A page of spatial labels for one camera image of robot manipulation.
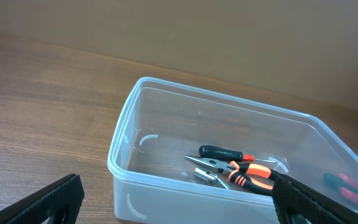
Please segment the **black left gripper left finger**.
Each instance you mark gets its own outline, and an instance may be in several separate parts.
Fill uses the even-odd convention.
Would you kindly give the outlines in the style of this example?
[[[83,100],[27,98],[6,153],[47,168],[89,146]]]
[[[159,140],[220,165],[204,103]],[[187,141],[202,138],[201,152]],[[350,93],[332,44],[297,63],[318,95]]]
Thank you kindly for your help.
[[[0,211],[0,224],[75,224],[85,192],[69,174]]]

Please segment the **black red handled screwdriver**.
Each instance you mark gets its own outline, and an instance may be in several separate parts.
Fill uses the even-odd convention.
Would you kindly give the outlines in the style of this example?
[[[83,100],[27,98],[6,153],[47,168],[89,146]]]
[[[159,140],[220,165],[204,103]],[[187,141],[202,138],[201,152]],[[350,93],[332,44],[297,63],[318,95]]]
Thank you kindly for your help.
[[[222,161],[236,161],[236,162],[274,162],[268,159],[258,159],[249,154],[244,154],[240,151],[228,150],[218,146],[203,145],[198,149],[200,157],[208,157]]]

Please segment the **orange black needle-nose pliers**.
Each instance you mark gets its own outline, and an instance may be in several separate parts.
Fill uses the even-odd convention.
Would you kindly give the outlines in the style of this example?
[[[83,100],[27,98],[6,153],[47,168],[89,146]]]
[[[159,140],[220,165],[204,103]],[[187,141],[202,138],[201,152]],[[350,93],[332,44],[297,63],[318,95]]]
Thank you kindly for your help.
[[[226,175],[230,183],[259,195],[271,196],[273,185],[260,182],[254,176],[274,182],[280,175],[280,173],[269,167],[255,163],[238,163],[236,161],[228,163],[218,159],[188,155],[185,158],[196,165],[206,168],[208,171]]]

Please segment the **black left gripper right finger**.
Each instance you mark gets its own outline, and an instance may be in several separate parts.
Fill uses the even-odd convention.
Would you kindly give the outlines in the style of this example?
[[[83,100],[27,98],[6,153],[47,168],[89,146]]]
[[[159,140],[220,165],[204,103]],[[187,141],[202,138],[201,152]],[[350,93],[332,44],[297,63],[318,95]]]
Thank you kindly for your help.
[[[284,174],[273,184],[279,223],[358,224],[358,213]]]

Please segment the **clear plastic container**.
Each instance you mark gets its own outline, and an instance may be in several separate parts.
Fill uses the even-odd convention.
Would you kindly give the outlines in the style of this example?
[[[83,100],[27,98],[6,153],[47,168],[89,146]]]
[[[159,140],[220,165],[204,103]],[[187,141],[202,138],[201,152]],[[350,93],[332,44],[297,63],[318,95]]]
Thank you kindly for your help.
[[[108,154],[114,213],[142,223],[276,223],[270,197],[194,176],[203,145],[240,151],[358,213],[323,175],[358,182],[358,156],[320,119],[158,78],[140,78],[117,121]]]

